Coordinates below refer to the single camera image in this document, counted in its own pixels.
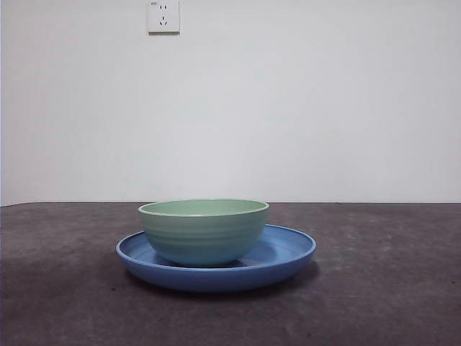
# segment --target plate rim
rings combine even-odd
[[[135,236],[138,236],[141,233],[144,233],[144,231],[139,231],[139,232],[136,232],[136,233],[131,234],[129,236],[126,236],[125,238],[120,240],[117,243],[117,246],[115,247],[115,251],[117,252],[117,254],[121,258],[123,258],[124,260],[127,260],[128,262],[134,262],[137,265],[152,267],[152,268],[161,269],[161,270],[174,270],[174,271],[179,271],[179,272],[235,272],[235,271],[242,271],[242,270],[258,270],[258,269],[262,269],[262,268],[276,267],[276,266],[279,266],[279,265],[285,265],[287,263],[296,262],[296,261],[301,260],[302,258],[307,257],[310,254],[312,254],[315,251],[315,248],[317,247],[317,242],[309,234],[306,234],[306,233],[303,233],[303,232],[298,231],[296,229],[291,229],[291,228],[285,227],[285,226],[272,225],[270,223],[266,223],[264,225],[264,227],[266,227],[266,226],[276,227],[276,228],[279,228],[279,229],[284,229],[286,231],[295,232],[295,233],[297,233],[297,234],[299,234],[301,236],[304,236],[305,238],[309,239],[312,242],[312,247],[308,251],[303,252],[302,254],[300,254],[300,255],[298,255],[296,257],[293,257],[292,259],[289,259],[289,260],[276,262],[276,263],[263,263],[263,264],[260,264],[260,265],[252,265],[250,267],[226,267],[226,268],[172,267],[170,265],[158,265],[158,264],[155,264],[155,263],[149,263],[149,262],[140,261],[139,259],[135,259],[135,258],[132,258],[132,257],[126,255],[120,249],[120,246],[124,241],[127,241],[129,238],[134,238]]]

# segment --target plate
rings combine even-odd
[[[250,252],[222,267],[182,267],[164,259],[148,243],[144,232],[117,245],[128,271],[157,286],[189,292],[235,292],[271,285],[303,268],[315,250],[315,240],[287,227],[265,225]]]

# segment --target ceramic bowl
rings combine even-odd
[[[190,267],[231,262],[261,235],[269,205],[253,200],[175,200],[139,207],[146,238],[163,257]]]

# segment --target bowl rim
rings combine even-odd
[[[178,271],[178,272],[235,272],[235,271],[244,271],[244,270],[260,270],[268,267],[281,267],[283,265],[286,265],[287,263],[292,263],[292,262],[297,262],[303,258],[306,258],[314,253],[314,251],[317,249],[317,241],[314,239],[313,236],[310,234],[298,231],[297,229],[291,229],[290,227],[285,227],[285,226],[280,226],[280,225],[273,225],[271,223],[266,223],[264,227],[274,227],[274,228],[279,228],[279,229],[284,229],[286,231],[291,231],[296,234],[299,234],[300,236],[308,239],[312,246],[310,249],[304,251],[303,253],[299,254],[298,256],[293,257],[292,259],[286,259],[284,261],[280,261],[277,263],[261,263],[258,265],[252,265],[248,267],[172,267],[170,265],[158,265],[156,263],[149,263],[149,262],[144,262],[139,259],[133,258],[128,256],[126,253],[124,253],[121,249],[122,244],[127,241],[130,238],[134,238],[136,236],[139,236],[145,231],[139,231],[134,234],[131,234],[129,236],[126,236],[122,240],[120,240],[117,243],[117,246],[115,247],[116,253],[125,261],[131,262],[137,265],[142,265],[145,267],[150,267],[153,269],[159,269],[159,270],[168,270],[168,271]]]
[[[255,203],[260,203],[263,206],[261,208],[253,209],[253,210],[248,210],[248,211],[241,211],[238,213],[218,213],[218,214],[211,214],[211,215],[184,215],[184,214],[174,214],[174,213],[154,213],[152,211],[146,211],[143,210],[143,208],[148,207],[149,205],[153,204],[159,204],[159,203],[172,203],[172,202],[189,202],[193,200],[233,200],[233,201],[241,201],[241,202],[255,202]],[[234,198],[192,198],[190,200],[165,200],[161,202],[153,202],[153,203],[147,203],[138,208],[138,212],[146,215],[152,215],[152,216],[173,216],[173,217],[178,217],[178,218],[215,218],[215,217],[220,217],[220,216],[234,216],[234,215],[243,215],[243,214],[251,214],[251,213],[257,213],[259,211],[263,211],[269,208],[269,204],[266,202],[261,202],[259,200],[241,200],[241,199],[234,199]]]

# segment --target gray table surface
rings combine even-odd
[[[2,345],[461,345],[461,205],[271,203],[318,242],[295,277],[232,294],[128,274],[142,203],[3,207]]]

